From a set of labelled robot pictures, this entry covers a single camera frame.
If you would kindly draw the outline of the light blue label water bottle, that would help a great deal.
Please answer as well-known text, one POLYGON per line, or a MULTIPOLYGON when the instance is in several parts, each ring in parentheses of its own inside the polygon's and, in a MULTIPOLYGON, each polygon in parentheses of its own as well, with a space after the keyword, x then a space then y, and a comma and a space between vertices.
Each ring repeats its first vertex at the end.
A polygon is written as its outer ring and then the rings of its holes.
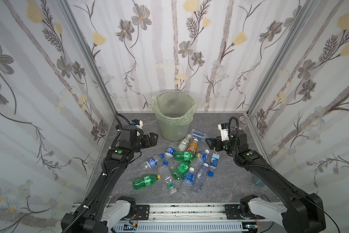
POLYGON ((217 168, 219 159, 220 159, 220 155, 219 154, 217 154, 217 153, 213 153, 212 154, 212 157, 211 157, 211 160, 210 160, 210 163, 209 163, 209 166, 208 166, 208 176, 209 177, 213 177, 214 176, 214 172, 215 172, 215 170, 217 168))

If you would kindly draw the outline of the crushed clear blue label bottle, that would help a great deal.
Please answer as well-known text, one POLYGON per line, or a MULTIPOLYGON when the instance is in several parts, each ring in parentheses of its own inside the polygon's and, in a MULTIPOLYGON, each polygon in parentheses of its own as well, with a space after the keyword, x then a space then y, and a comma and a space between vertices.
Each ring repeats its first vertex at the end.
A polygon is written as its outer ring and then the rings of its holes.
POLYGON ((199 142, 205 142, 207 133, 193 129, 191 131, 192 137, 198 139, 199 142))

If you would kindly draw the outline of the small blue cap water bottle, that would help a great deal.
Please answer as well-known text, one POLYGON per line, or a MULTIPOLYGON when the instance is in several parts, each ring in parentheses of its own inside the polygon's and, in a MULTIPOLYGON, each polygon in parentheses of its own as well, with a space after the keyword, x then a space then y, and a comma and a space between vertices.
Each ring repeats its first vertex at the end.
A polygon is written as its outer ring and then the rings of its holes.
POLYGON ((143 170, 150 170, 155 168, 158 165, 161 165, 164 161, 164 154, 157 154, 152 156, 150 159, 148 159, 147 161, 144 161, 141 164, 141 169, 143 170))

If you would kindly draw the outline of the Pocari Sweat bottle white cap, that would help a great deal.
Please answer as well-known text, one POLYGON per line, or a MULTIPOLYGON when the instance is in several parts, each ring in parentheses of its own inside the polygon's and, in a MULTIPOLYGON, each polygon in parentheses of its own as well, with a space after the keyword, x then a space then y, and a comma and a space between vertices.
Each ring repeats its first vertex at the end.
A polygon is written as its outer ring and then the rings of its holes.
POLYGON ((190 167, 197 170, 200 168, 203 163, 207 161, 207 155, 209 154, 209 150, 205 149, 203 152, 197 153, 196 157, 191 161, 190 167))

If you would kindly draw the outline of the clear bottle green band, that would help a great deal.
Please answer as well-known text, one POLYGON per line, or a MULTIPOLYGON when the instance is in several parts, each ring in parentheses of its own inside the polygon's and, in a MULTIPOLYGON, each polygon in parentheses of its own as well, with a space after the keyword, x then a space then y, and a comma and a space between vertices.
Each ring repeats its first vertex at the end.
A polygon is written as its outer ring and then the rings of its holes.
POLYGON ((172 183, 172 176, 171 173, 166 165, 162 165, 161 167, 158 168, 159 175, 161 176, 161 180, 167 187, 167 190, 169 191, 170 194, 174 194, 177 192, 177 189, 172 183))

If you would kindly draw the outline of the green Sprite bottle yellow cap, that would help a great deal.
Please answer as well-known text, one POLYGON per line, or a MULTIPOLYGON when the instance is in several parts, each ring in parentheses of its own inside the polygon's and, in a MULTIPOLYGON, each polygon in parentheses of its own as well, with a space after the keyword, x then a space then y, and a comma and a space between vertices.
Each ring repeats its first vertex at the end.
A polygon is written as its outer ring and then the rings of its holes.
POLYGON ((200 158, 200 153, 194 153, 192 151, 176 151, 173 154, 173 158, 176 161, 191 161, 195 158, 200 158))

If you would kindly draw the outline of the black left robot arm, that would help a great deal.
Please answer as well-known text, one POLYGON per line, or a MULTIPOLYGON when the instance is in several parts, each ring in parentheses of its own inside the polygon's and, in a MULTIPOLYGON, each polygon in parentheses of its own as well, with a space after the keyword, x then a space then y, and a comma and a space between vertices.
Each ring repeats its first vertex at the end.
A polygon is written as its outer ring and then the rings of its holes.
POLYGON ((135 125, 121 126, 106 158, 101 162, 102 172, 84 201, 72 214, 65 214, 61 221, 64 233, 111 233, 112 228, 131 211, 128 199, 118 200, 106 209, 109 196, 117 181, 132 162, 134 154, 154 147, 158 134, 144 134, 135 125))

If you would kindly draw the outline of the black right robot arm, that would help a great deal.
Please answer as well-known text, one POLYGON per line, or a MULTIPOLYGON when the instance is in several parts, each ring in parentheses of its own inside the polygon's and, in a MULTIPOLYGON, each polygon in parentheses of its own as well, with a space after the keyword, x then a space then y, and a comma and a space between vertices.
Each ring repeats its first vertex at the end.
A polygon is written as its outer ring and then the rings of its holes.
POLYGON ((205 141, 211 150, 232 156, 237 166, 258 177, 283 204, 279 206, 249 195, 239 203, 242 217, 262 216, 288 233, 319 233, 326 229, 322 199, 315 193, 307 194, 273 169, 262 155, 249 148, 245 133, 232 130, 228 140, 217 137, 205 141))

